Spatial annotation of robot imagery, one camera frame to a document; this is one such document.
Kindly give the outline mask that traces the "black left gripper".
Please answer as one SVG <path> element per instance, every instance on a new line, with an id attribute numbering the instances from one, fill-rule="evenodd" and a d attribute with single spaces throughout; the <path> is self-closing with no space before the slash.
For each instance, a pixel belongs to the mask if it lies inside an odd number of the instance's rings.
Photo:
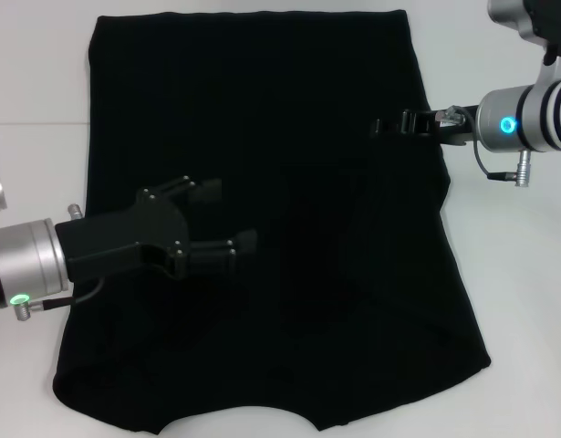
<path id="1" fill-rule="evenodd" d="M 131 207 L 89 215 L 55 226 L 68 278 L 81 282 L 143 267 L 174 279 L 189 275 L 229 275 L 239 260 L 256 252 L 257 232 L 224 240 L 191 242 L 188 224 L 176 206 L 217 203 L 222 181 L 195 181 L 188 175 L 139 193 Z"/>

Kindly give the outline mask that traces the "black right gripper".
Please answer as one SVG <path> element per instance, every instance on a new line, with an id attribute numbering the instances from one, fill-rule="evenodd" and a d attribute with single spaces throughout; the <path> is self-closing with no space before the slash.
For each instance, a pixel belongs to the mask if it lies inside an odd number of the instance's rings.
<path id="1" fill-rule="evenodd" d="M 375 120 L 371 137 L 409 135 L 436 140 L 440 144 L 464 146 L 473 140 L 478 106 L 451 106 L 439 110 L 404 110 L 396 117 Z"/>

